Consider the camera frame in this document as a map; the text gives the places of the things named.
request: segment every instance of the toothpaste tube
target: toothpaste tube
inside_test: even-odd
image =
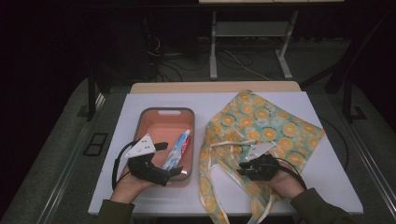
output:
[[[175,146],[172,148],[172,151],[169,153],[165,164],[163,165],[163,170],[169,171],[173,168],[176,168],[181,156],[184,154],[184,151],[187,148],[187,144],[190,142],[190,138],[190,130],[187,130],[180,135],[177,142],[175,143]]]

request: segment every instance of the hand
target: hand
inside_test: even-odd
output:
[[[128,172],[129,168],[125,165],[120,176],[124,176]],[[110,197],[110,201],[116,203],[132,203],[143,190],[154,185],[154,183],[148,182],[147,180],[142,180],[131,174],[127,174],[117,184]]]
[[[291,165],[280,161],[280,165],[293,170]],[[267,185],[276,191],[281,197],[293,199],[304,191],[303,186],[290,174],[284,171],[277,171],[276,175],[270,181],[258,181],[260,184]]]

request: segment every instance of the green sleeve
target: green sleeve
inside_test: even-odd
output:
[[[103,200],[99,210],[96,224],[124,224],[129,223],[134,205],[132,203],[115,203],[109,200]]]
[[[356,223],[343,209],[326,203],[315,189],[301,193],[291,205],[308,224],[347,224]]]

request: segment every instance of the white metal table leg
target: white metal table leg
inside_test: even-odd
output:
[[[218,66],[216,64],[216,11],[213,12],[212,18],[212,38],[211,38],[211,48],[210,48],[210,79],[218,79]]]
[[[282,69],[283,75],[285,78],[290,79],[292,78],[290,69],[288,64],[286,63],[285,59],[285,53],[286,53],[286,48],[288,47],[289,41],[291,39],[291,34],[293,32],[294,24],[296,22],[298,16],[298,10],[293,11],[293,14],[291,15],[288,27],[286,28],[286,33],[285,33],[285,42],[283,43],[282,49],[276,49],[276,57],[279,61],[280,68]]]

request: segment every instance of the floor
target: floor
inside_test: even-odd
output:
[[[201,53],[194,58],[167,49],[165,61],[158,65],[156,80],[210,81],[208,40],[200,38],[199,43]],[[337,62],[348,44],[346,40],[291,41],[286,60],[292,80],[304,81]],[[284,80],[274,53],[279,46],[280,41],[276,39],[219,39],[218,81]],[[348,123],[341,114],[342,92],[327,94],[323,90],[326,81],[325,77],[304,91],[308,93],[340,162],[347,164],[346,173],[363,204],[364,214],[353,217],[362,224],[396,223],[394,208],[389,209],[395,202],[391,191],[396,189],[395,132],[358,88],[354,88],[352,104],[359,106],[367,119]],[[111,93],[97,101],[98,112],[92,121],[87,122],[85,117],[77,116],[88,102],[87,81],[76,88],[1,223],[94,222],[95,216],[87,213],[88,206],[129,89],[130,86],[114,86]],[[108,133],[104,153],[99,157],[82,156],[81,152],[94,133]],[[293,219],[295,222],[299,220],[298,216]],[[194,222],[206,223],[201,219]],[[263,223],[273,222],[269,218]]]

